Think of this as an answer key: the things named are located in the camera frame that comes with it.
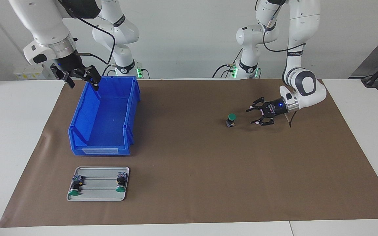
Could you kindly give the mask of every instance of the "green button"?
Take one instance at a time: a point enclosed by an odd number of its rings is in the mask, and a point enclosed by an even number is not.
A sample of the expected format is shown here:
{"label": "green button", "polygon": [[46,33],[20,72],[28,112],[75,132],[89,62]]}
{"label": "green button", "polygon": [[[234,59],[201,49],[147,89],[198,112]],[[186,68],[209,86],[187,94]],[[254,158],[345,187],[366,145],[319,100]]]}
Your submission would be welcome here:
{"label": "green button", "polygon": [[117,192],[120,192],[120,193],[124,193],[124,192],[125,192],[125,188],[123,188],[123,187],[118,187],[118,188],[116,189],[116,191],[117,191]]}
{"label": "green button", "polygon": [[80,195],[80,193],[77,190],[71,190],[71,191],[69,191],[68,195],[78,196],[78,195]]}
{"label": "green button", "polygon": [[228,115],[228,119],[230,121],[235,121],[236,120],[236,115],[234,115],[233,113],[231,113],[230,115]]}

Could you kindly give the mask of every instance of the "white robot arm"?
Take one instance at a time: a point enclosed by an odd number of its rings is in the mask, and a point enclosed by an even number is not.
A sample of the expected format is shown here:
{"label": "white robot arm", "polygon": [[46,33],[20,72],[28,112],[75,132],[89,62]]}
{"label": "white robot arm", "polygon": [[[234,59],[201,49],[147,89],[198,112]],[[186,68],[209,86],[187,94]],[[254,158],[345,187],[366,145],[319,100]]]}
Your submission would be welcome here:
{"label": "white robot arm", "polygon": [[[276,18],[283,4],[290,6],[290,31],[288,49],[272,50],[266,43],[275,41],[279,34]],[[274,52],[287,52],[287,63],[283,73],[283,81],[294,89],[289,91],[280,87],[281,98],[265,102],[264,98],[253,102],[250,109],[261,111],[261,118],[252,121],[260,125],[274,124],[276,115],[297,111],[313,106],[326,98],[326,88],[310,70],[301,66],[303,47],[318,30],[320,22],[320,0],[261,0],[256,11],[258,25],[241,28],[237,31],[237,42],[243,46],[243,54],[236,64],[236,77],[252,77],[258,67],[260,56],[258,44],[263,44]]]}
{"label": "white robot arm", "polygon": [[[121,43],[135,42],[139,36],[138,29],[132,23],[127,23],[123,19],[122,24],[119,24],[118,20],[123,14],[117,0],[9,0],[9,2],[23,25],[34,37],[34,41],[24,48],[27,61],[35,65],[53,59],[55,63],[51,66],[51,70],[54,75],[57,79],[66,81],[70,87],[74,87],[71,77],[75,77],[90,82],[97,90],[101,76],[94,66],[85,67],[82,64],[80,55],[89,54],[78,53],[75,45],[78,39],[72,38],[62,18],[84,19],[100,16],[117,24],[111,24],[109,28],[112,29],[117,42]],[[96,33],[93,35],[95,38],[97,35],[98,42],[109,49],[113,47],[113,39],[109,35],[103,37]],[[118,49],[115,52],[113,56],[120,62],[123,55],[126,54],[127,58],[131,55],[129,48],[127,53],[121,54],[119,52],[123,50]]]}
{"label": "white robot arm", "polygon": [[102,0],[102,10],[99,17],[110,22],[101,24],[99,28],[111,33],[115,37],[115,46],[111,37],[97,29],[93,29],[93,38],[105,46],[109,51],[114,46],[116,74],[122,76],[143,77],[141,64],[134,60],[131,50],[125,44],[136,42],[139,39],[138,28],[126,19],[118,0]]}

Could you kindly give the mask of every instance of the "brown paper mat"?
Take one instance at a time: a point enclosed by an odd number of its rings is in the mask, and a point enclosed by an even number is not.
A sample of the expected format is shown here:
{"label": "brown paper mat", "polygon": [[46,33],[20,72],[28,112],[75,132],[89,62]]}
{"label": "brown paper mat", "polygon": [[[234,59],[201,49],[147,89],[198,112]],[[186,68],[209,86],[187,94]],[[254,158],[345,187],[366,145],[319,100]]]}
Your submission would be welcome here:
{"label": "brown paper mat", "polygon": [[[0,227],[378,218],[378,178],[329,94],[292,128],[260,127],[244,110],[280,80],[139,81],[132,156],[78,157],[67,130],[83,85],[63,88]],[[78,166],[129,166],[126,199],[68,202]]]}

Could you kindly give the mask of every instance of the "metal tray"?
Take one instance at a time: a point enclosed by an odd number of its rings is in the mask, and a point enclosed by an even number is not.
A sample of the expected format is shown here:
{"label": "metal tray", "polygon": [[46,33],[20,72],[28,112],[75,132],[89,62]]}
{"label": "metal tray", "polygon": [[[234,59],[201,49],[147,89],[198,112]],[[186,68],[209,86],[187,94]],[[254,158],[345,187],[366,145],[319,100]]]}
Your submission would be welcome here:
{"label": "metal tray", "polygon": [[124,171],[128,174],[128,167],[78,167],[75,169],[74,175],[82,175],[84,177],[84,185],[81,187],[80,195],[70,196],[67,194],[68,201],[122,201],[125,199],[126,191],[119,193],[116,191],[117,173]]}

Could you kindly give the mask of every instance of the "blue storage bin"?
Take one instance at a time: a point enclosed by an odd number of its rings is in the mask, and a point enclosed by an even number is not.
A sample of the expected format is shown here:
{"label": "blue storage bin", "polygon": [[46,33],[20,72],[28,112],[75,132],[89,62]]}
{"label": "blue storage bin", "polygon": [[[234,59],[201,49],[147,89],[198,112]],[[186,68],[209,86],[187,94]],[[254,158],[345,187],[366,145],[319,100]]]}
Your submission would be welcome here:
{"label": "blue storage bin", "polygon": [[98,91],[86,83],[68,130],[72,152],[85,156],[130,155],[140,100],[134,76],[103,76]]}

